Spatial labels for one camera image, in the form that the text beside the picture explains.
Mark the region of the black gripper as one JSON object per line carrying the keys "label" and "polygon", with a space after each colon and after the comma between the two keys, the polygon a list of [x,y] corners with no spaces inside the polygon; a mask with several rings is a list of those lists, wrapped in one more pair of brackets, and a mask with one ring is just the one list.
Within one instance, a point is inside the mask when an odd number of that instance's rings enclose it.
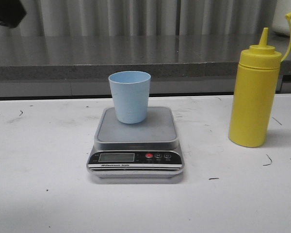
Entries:
{"label": "black gripper", "polygon": [[0,25],[16,28],[27,12],[19,0],[0,0]]}

